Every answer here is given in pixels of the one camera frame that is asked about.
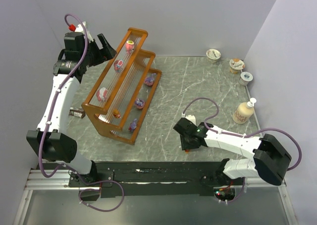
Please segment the pink pot toy green top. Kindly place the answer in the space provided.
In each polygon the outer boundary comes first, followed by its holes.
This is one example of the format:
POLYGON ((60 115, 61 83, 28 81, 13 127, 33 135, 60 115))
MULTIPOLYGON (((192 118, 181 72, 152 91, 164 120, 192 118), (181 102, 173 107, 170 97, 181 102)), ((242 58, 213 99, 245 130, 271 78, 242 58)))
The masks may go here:
POLYGON ((125 49, 127 54, 131 54, 134 51, 135 43, 132 40, 127 40, 125 43, 125 49))

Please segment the pink egg toy blue spots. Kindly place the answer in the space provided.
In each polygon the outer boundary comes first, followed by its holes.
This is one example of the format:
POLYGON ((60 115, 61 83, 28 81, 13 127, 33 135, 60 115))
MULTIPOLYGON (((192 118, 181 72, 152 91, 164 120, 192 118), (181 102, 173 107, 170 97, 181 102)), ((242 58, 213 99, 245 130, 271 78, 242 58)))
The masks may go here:
POLYGON ((121 59, 116 60, 113 63, 115 72, 120 73, 123 70, 123 65, 124 65, 124 61, 123 60, 121 60, 121 59))

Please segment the white yogurt cup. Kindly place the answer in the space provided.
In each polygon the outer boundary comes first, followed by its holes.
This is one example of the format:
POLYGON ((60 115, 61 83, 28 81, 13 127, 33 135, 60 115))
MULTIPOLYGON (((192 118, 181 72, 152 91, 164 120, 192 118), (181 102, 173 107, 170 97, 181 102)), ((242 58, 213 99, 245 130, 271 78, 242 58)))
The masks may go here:
POLYGON ((216 63, 221 58, 221 53, 216 49, 208 49, 206 51, 206 57, 208 62, 216 63))

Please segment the small purple bunny toy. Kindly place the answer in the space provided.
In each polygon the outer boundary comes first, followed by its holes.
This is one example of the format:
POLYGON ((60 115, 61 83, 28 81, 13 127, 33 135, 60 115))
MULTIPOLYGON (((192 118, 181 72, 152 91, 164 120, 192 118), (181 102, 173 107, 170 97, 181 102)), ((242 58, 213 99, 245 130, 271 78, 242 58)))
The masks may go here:
POLYGON ((130 123, 130 125, 129 125, 129 128, 128 128, 128 130, 130 131, 130 132, 134 132, 134 130, 137 128, 137 119, 135 118, 131 123, 130 123))

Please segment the brown chocolate bar wrapper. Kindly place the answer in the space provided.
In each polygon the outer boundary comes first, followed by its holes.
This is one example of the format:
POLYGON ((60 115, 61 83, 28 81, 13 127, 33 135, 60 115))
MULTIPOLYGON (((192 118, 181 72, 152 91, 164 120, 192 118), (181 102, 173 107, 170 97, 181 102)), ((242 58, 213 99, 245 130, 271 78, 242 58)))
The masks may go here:
POLYGON ((84 118, 86 116, 86 113, 82 108, 71 107, 68 115, 75 116, 78 118, 84 118))

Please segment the beige soap pump bottle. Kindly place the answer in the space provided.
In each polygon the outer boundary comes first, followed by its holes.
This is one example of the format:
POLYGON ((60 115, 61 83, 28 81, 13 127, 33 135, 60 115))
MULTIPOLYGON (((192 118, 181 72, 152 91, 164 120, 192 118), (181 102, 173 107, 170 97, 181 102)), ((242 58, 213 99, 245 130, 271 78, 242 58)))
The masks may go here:
POLYGON ((255 98, 250 98, 247 102, 241 103, 232 116, 234 122, 237 124, 246 123, 255 112, 254 106, 256 102, 255 98))

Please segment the orange wooden tiered shelf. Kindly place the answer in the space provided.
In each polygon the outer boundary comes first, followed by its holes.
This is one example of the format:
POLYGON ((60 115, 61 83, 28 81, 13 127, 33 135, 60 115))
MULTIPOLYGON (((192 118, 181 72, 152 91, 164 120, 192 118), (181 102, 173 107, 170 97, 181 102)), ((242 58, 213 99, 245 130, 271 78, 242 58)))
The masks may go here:
POLYGON ((107 63, 82 103, 82 108, 99 135, 130 145, 136 141, 162 75, 160 70, 152 67, 155 53, 142 49, 147 36, 145 30, 128 29, 117 48, 116 56, 107 63), (125 49, 127 40, 135 43, 131 54, 127 54, 125 49), (124 65, 123 70, 117 73, 113 63, 119 59, 124 61, 124 65), (156 79, 153 86, 147 86, 144 80, 152 73, 157 74, 156 79), (96 92, 102 87, 108 90, 105 102, 99 102, 96 97, 96 92), (134 106, 137 98, 145 101, 145 106, 141 110, 134 106), (114 109, 119 110, 121 118, 113 116, 114 109), (129 125, 135 118, 138 120, 137 128, 134 132, 130 132, 129 125))

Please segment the pink ball purple bunny toy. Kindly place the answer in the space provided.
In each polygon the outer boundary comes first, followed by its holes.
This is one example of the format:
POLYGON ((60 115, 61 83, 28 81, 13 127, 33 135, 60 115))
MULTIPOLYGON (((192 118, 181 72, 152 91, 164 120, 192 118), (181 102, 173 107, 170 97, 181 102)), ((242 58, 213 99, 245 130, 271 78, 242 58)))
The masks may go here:
POLYGON ((144 106, 145 106, 145 101, 140 99, 140 98, 137 98, 134 102, 134 106, 137 108, 137 109, 143 109, 144 106))

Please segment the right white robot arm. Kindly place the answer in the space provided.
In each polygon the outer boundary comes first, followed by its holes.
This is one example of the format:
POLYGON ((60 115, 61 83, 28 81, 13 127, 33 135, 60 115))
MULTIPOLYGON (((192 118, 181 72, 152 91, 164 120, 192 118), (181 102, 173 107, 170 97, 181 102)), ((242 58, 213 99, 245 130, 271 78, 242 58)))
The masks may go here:
POLYGON ((261 178, 265 182, 280 186, 291 162, 290 154, 270 134, 263 137, 247 137, 223 130, 215 125, 201 122, 195 125, 182 117, 173 129, 179 133, 183 151, 200 146, 218 148, 242 156, 242 159, 224 159, 215 170, 221 183, 238 178, 261 178))

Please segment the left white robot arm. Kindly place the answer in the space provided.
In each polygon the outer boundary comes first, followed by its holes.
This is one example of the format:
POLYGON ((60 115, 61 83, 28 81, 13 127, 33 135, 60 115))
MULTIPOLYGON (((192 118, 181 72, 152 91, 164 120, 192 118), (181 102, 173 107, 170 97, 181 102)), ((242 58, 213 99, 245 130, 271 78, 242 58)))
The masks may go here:
POLYGON ((75 93, 82 77, 90 66, 111 60, 116 50, 103 34, 97 35, 102 44, 99 49, 94 39, 86 40, 81 32, 69 32, 64 36, 61 50, 53 67, 53 87, 45 113, 36 130, 29 130, 26 139, 39 158, 58 163, 73 171, 84 183, 98 180, 95 162, 84 157, 77 149, 77 142, 67 136, 67 119, 75 93))

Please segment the orange yogurt cup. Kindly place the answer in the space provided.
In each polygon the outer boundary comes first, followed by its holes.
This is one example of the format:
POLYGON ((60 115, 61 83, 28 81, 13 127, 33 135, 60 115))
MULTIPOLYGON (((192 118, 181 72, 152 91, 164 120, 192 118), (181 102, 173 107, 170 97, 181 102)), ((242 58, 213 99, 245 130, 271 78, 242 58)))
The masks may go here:
POLYGON ((229 61, 230 72, 233 74, 239 73, 245 68, 245 63, 239 58, 233 58, 229 61))

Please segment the pink egg toy white frill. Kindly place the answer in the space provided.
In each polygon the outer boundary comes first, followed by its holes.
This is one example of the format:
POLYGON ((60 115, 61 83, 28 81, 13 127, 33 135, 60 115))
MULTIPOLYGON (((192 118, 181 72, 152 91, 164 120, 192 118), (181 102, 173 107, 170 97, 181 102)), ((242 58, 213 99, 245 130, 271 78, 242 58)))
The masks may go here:
POLYGON ((96 97, 99 102, 105 102, 107 98, 107 88, 102 87, 96 92, 96 97))

